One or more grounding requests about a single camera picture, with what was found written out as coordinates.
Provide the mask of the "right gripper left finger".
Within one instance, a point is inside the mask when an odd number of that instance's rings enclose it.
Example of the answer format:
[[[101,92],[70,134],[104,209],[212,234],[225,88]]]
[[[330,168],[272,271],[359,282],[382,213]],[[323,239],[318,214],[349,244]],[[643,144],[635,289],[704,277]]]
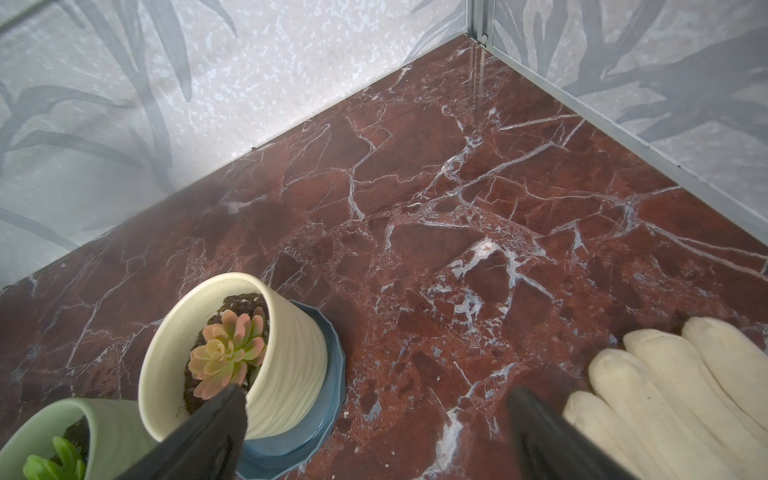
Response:
[[[245,393],[230,385],[120,477],[233,479],[246,428]]]

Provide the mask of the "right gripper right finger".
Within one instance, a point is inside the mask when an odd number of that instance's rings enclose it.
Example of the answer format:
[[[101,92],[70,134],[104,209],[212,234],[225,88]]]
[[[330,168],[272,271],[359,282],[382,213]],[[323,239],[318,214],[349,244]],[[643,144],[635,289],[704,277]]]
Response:
[[[528,388],[512,388],[506,408],[523,479],[633,478]]]

